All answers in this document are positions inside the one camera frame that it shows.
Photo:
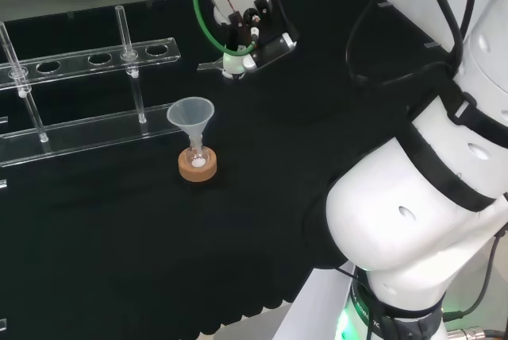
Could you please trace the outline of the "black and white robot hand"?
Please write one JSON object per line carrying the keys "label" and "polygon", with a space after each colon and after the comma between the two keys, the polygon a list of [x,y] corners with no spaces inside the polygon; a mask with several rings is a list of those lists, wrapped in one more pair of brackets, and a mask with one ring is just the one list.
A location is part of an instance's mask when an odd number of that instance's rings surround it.
{"label": "black and white robot hand", "polygon": [[243,13],[229,15],[225,47],[238,52],[252,43],[254,49],[242,57],[225,54],[221,59],[222,75],[227,79],[240,79],[290,53],[297,44],[298,31],[282,10],[280,0],[255,0],[254,6]]}

